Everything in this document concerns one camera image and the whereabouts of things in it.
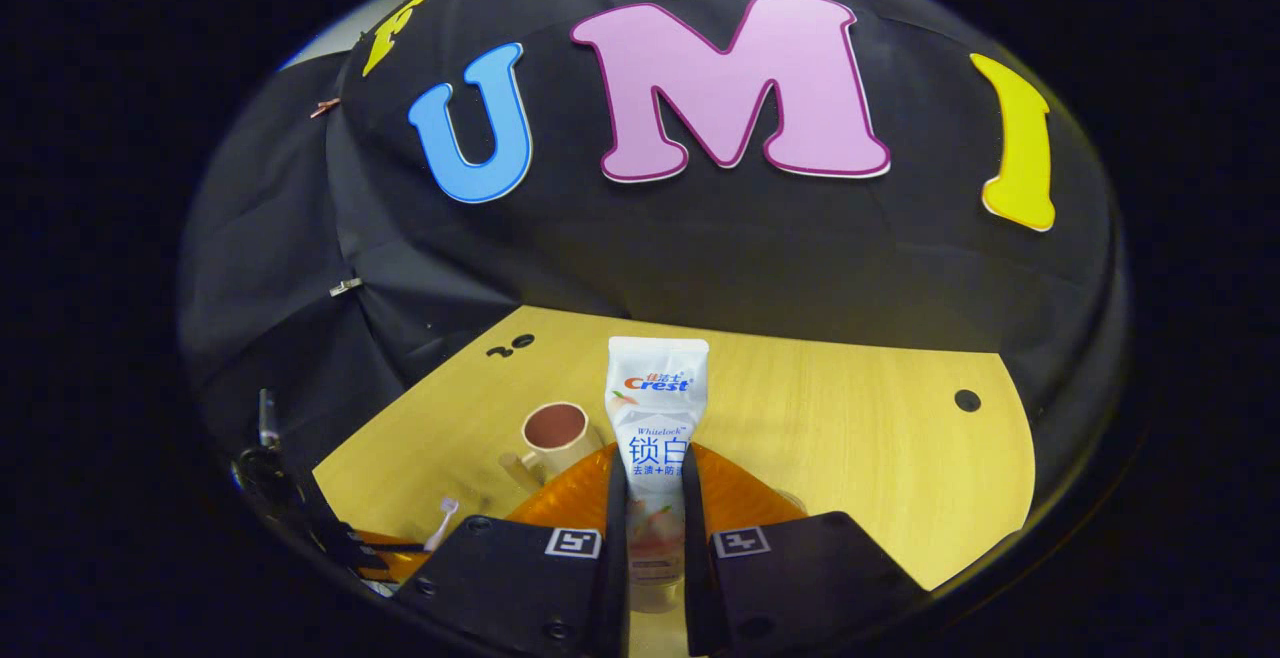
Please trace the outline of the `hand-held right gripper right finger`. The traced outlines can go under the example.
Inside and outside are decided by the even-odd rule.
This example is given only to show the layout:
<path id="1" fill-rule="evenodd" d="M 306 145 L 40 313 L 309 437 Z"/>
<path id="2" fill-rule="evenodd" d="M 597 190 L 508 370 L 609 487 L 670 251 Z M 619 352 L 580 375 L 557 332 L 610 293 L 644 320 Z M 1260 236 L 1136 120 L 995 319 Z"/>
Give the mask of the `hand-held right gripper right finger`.
<path id="1" fill-rule="evenodd" d="M 809 515 L 700 444 L 682 488 L 691 655 L 874 652 L 925 607 L 924 588 L 841 511 Z"/>

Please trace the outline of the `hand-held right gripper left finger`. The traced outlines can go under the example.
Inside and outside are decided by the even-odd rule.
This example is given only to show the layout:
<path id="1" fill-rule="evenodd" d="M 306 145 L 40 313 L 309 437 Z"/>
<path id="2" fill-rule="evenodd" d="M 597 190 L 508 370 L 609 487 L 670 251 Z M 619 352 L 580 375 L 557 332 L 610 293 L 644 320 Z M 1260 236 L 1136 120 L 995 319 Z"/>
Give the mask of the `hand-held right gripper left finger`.
<path id="1" fill-rule="evenodd" d="M 471 515 L 407 579 L 396 607 L 453 657 L 625 657 L 627 483 L 595 451 L 506 518 Z"/>

